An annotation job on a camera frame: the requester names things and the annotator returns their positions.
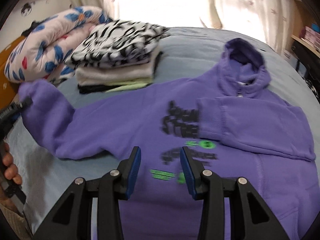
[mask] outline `hoodie collar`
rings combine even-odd
[[[247,41],[236,38],[225,44],[218,68],[218,83],[226,96],[254,98],[271,81],[262,55]]]

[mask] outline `metal bolt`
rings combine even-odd
[[[242,177],[241,177],[241,178],[238,179],[238,182],[239,182],[240,184],[244,185],[244,184],[247,184],[248,181],[247,181],[246,178],[242,178]]]
[[[113,176],[113,177],[118,176],[119,174],[120,174],[120,171],[118,171],[118,170],[110,171],[110,175]]]
[[[83,178],[76,178],[76,179],[75,179],[75,183],[76,183],[77,185],[82,184],[82,183],[83,183]]]
[[[204,176],[209,177],[209,176],[212,175],[212,171],[210,171],[210,170],[204,170],[204,171],[202,171],[202,174],[203,174]]]

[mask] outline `human hand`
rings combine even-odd
[[[5,150],[5,155],[3,156],[2,161],[3,164],[8,167],[4,173],[4,176],[7,179],[12,179],[16,184],[21,185],[22,184],[22,178],[18,173],[18,167],[13,164],[13,157],[9,153],[9,145],[7,143],[4,144],[4,150]],[[13,204],[13,202],[7,198],[7,196],[4,194],[2,188],[0,187],[0,203],[4,205],[6,208],[17,212],[17,208]]]

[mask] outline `light blue bedsheet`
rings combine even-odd
[[[272,76],[270,90],[294,106],[300,106],[308,117],[315,142],[315,152],[320,154],[320,105],[303,79],[295,70],[266,44],[245,35],[230,31],[177,27],[171,36],[160,41],[164,54],[158,65],[155,82],[161,83],[181,77],[196,77],[209,70],[220,59],[226,41],[236,37],[248,40],[263,54]],[[99,99],[120,93],[92,93],[80,95],[76,79],[60,85],[74,107],[81,107]],[[36,231],[46,214],[61,194],[77,177],[99,178],[117,167],[112,156],[101,155],[79,161],[59,160],[39,147],[22,121],[18,120],[8,143],[15,163],[23,177],[23,191],[27,195],[25,213]]]

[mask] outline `rolled comforter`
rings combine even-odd
[[[95,25],[109,21],[103,10],[94,6],[69,9],[45,19],[12,51],[5,76],[15,83],[45,78],[59,84],[74,75],[65,59]]]

